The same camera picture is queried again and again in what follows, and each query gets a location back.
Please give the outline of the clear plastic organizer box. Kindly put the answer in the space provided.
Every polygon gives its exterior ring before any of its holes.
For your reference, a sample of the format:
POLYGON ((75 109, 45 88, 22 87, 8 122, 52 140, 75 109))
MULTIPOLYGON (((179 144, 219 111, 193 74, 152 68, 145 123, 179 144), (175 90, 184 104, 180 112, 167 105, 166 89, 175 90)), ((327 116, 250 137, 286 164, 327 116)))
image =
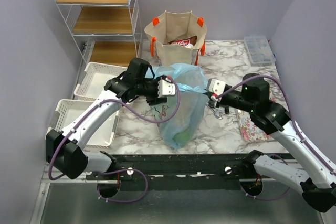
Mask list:
POLYGON ((247 56, 251 66, 271 66, 275 63, 275 56, 265 36, 250 35, 243 39, 247 56))

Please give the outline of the beige canvas tote bag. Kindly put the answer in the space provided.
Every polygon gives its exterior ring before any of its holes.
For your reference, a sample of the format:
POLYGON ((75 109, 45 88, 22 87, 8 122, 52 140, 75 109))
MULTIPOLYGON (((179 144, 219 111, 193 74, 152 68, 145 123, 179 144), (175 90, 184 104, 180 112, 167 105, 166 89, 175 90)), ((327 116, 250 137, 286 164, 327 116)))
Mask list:
POLYGON ((152 19, 144 32, 150 42, 150 53, 161 66, 174 63, 198 65, 198 57, 205 55, 207 26, 191 11, 165 11, 152 19))

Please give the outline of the blue plastic grocery bag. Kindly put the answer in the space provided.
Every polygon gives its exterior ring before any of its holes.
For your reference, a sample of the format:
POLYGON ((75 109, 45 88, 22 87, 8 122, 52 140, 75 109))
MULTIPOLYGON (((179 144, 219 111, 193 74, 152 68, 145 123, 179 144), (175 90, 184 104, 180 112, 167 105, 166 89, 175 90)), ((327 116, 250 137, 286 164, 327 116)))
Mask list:
POLYGON ((194 137, 204 117, 205 106, 209 101, 206 93, 208 84, 199 66, 175 63, 170 66, 154 67, 156 77, 166 75, 174 79, 180 90, 180 106, 177 113, 158 128, 164 142, 171 148, 183 148, 194 137), (192 137, 185 144, 176 143, 173 137, 178 132, 189 129, 192 137))

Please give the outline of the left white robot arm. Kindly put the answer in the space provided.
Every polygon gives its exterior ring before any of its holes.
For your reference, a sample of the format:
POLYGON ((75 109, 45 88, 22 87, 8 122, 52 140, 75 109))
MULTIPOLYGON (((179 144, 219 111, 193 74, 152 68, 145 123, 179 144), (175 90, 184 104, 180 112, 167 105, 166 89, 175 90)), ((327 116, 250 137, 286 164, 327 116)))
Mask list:
POLYGON ((170 95, 179 95, 172 77, 147 77, 148 72, 154 72, 149 62, 133 58, 124 72, 106 82, 96 100, 75 120, 59 131, 49 130, 46 134, 46 162, 49 163, 50 180, 63 176, 75 179, 84 172, 98 172, 104 179, 112 179, 116 175, 111 155, 89 153, 84 149, 101 125, 121 108, 127 108, 149 123, 166 121, 146 118, 129 105, 139 97, 156 102, 170 95))

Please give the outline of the aluminium rail frame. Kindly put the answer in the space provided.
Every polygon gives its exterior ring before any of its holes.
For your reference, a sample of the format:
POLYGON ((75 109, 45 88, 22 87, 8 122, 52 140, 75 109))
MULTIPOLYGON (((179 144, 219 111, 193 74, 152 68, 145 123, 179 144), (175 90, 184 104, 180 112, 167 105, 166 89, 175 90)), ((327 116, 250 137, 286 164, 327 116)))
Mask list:
POLYGON ((43 180, 31 223, 335 223, 335 210, 319 213, 294 191, 264 179, 263 200, 242 191, 150 191, 132 204, 100 199, 83 179, 43 180))

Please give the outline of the red white snack packet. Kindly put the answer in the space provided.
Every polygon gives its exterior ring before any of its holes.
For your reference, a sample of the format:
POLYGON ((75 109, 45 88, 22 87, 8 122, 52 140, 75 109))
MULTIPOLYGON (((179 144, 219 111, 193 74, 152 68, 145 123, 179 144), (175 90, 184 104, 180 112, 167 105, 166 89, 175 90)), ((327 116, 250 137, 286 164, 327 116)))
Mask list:
POLYGON ((193 49, 196 42, 197 42, 197 36, 193 36, 187 39, 179 39, 179 40, 170 41, 168 44, 169 45, 179 45, 185 48, 193 49))

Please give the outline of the floral pattern tray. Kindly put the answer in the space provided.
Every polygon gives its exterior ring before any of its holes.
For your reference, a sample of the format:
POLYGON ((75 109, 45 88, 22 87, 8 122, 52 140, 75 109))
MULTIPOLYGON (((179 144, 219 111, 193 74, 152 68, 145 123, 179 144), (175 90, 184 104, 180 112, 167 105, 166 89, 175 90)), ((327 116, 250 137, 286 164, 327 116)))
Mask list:
POLYGON ((275 140, 258 128, 250 119, 248 112, 235 109, 242 138, 247 143, 274 142, 275 140))

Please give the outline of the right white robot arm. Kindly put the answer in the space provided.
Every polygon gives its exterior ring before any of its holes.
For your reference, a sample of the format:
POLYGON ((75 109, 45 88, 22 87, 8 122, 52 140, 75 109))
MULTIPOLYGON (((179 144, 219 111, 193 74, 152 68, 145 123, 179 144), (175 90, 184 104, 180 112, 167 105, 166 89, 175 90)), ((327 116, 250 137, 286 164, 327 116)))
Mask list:
POLYGON ((217 108, 229 106, 248 112, 251 121, 288 150, 302 167, 293 168, 253 150, 242 161, 242 173, 249 178, 257 174, 273 178, 300 193, 313 209, 327 212, 335 206, 335 163, 303 133, 288 107, 270 100, 268 79, 281 85, 273 77, 250 73, 235 86, 211 78, 206 90, 217 108))

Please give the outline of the green lettuce leaf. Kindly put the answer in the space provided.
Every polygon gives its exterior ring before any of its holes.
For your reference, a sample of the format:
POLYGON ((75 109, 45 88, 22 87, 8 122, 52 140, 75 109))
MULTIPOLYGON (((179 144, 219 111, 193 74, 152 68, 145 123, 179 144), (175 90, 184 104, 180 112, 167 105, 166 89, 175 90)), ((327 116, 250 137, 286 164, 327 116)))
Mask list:
POLYGON ((187 129, 183 132, 178 132, 177 134, 175 134, 173 137, 173 140, 176 143, 185 144, 190 140, 191 137, 192 137, 192 134, 190 133, 190 130, 187 129))

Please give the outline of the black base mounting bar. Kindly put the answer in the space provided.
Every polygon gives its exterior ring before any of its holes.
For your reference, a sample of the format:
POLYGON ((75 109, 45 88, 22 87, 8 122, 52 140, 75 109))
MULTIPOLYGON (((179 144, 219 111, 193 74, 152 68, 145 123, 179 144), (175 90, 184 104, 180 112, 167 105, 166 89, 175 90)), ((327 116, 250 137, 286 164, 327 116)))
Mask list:
POLYGON ((257 173, 249 154, 114 155, 112 175, 86 177, 103 188, 119 184, 121 191, 239 190, 257 173))

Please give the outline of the silver open-end wrench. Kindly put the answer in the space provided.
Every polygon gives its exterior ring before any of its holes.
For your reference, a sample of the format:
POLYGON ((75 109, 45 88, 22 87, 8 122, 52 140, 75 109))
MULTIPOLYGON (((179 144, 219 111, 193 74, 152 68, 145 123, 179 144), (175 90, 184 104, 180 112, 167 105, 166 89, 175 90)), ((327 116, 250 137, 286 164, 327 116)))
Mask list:
POLYGON ((225 115, 224 111, 222 111, 222 110, 219 110, 217 108, 213 108, 213 107, 209 106, 208 104, 206 106, 207 106, 208 109, 210 109, 213 112, 214 117, 216 117, 219 120, 221 120, 223 118, 223 116, 225 115))

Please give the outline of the white perforated basket rear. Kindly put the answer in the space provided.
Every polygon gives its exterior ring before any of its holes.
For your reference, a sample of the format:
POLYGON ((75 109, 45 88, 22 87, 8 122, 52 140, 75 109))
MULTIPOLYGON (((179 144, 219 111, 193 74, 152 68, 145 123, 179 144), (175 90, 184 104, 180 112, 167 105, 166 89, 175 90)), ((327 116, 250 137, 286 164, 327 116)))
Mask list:
POLYGON ((84 69, 84 78, 74 90, 76 100, 94 101, 108 80, 126 71, 126 67, 90 62, 84 69))

